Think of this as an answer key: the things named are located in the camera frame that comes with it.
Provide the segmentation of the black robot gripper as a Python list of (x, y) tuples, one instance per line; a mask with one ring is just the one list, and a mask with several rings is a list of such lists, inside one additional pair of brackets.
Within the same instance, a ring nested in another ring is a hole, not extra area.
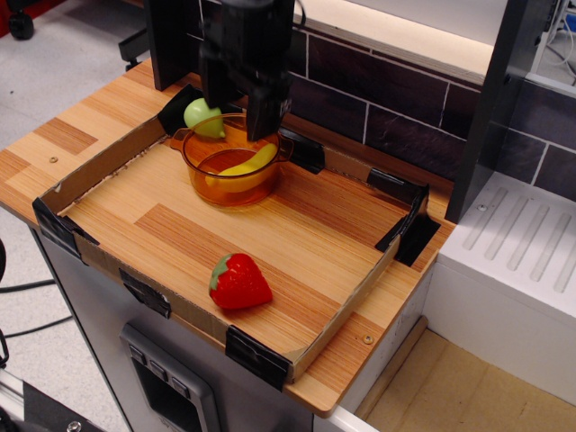
[(203, 98), (216, 108), (247, 95), (250, 141), (276, 133), (292, 107), (286, 56), (293, 13), (293, 1), (223, 1), (220, 15), (203, 22)]

